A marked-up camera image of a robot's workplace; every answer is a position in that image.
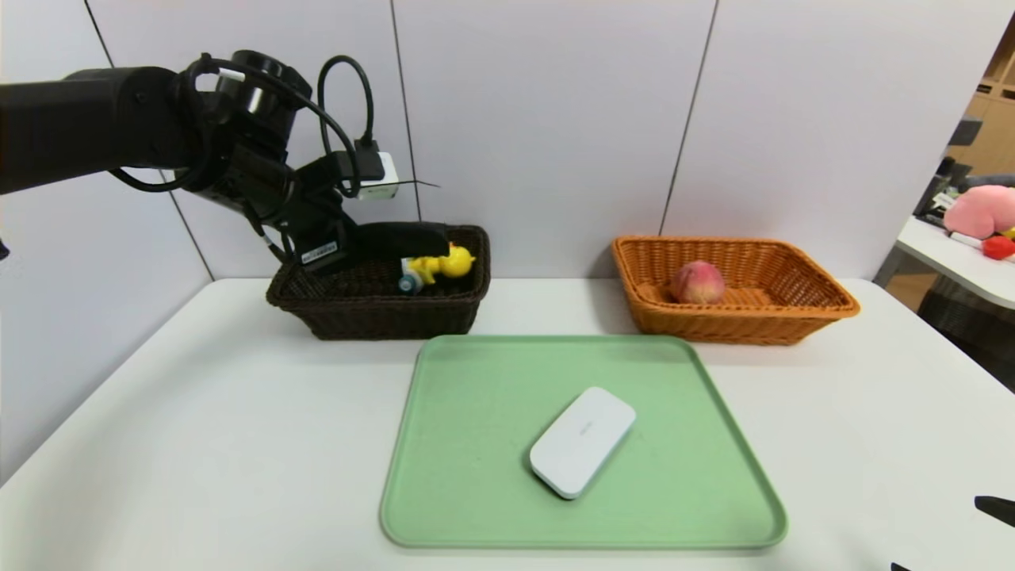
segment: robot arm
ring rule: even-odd
[[[196,79],[207,73],[218,74],[218,84],[198,91]],[[366,259],[446,255],[439,224],[358,225],[345,213],[343,196],[384,177],[379,149],[367,136],[353,145],[310,95],[294,69],[246,50],[229,61],[205,54],[181,73],[93,69],[0,85],[0,194],[110,170],[138,190],[183,188],[236,210],[276,257],[319,274]],[[316,113],[345,148],[293,169],[286,145],[301,109]],[[123,166],[172,169],[176,179],[146,184]],[[282,233],[283,247],[263,225]]]

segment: white router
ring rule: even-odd
[[[532,445],[532,472],[561,498],[578,498],[636,417],[608,391],[586,389]]]

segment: orange wicker basket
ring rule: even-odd
[[[792,346],[860,304],[800,248],[776,239],[625,235],[613,240],[631,315],[644,334],[692,342]],[[676,303],[670,278],[694,260],[726,280],[716,305]]]

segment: label sticker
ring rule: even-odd
[[[314,247],[310,252],[306,252],[302,256],[299,256],[299,260],[301,262],[303,262],[303,264],[306,265],[306,264],[309,264],[309,263],[313,262],[314,260],[316,260],[318,258],[323,258],[323,257],[327,256],[328,254],[331,254],[331,253],[337,252],[337,251],[338,251],[338,242],[337,241],[329,241],[329,242],[325,243],[324,245],[319,245],[317,247]]]

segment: floor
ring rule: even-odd
[[[937,273],[896,274],[886,285],[885,291],[916,313],[937,276]]]

